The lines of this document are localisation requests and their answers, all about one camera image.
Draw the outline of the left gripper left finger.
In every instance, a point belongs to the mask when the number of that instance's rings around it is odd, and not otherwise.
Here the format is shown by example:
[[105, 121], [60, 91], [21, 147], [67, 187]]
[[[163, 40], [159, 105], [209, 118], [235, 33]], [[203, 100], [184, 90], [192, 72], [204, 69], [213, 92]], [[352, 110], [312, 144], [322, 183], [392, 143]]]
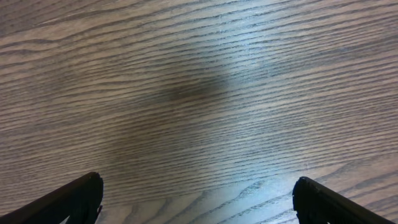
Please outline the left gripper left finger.
[[101, 212], [104, 182], [97, 172], [80, 178], [1, 217], [3, 224], [94, 224]]

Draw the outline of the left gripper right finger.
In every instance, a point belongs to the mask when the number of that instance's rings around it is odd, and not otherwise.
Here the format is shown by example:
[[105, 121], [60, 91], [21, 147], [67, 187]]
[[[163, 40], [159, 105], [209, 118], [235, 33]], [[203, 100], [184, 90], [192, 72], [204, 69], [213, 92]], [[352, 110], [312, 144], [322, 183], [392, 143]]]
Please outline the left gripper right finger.
[[394, 224], [308, 177], [296, 181], [292, 201], [300, 224]]

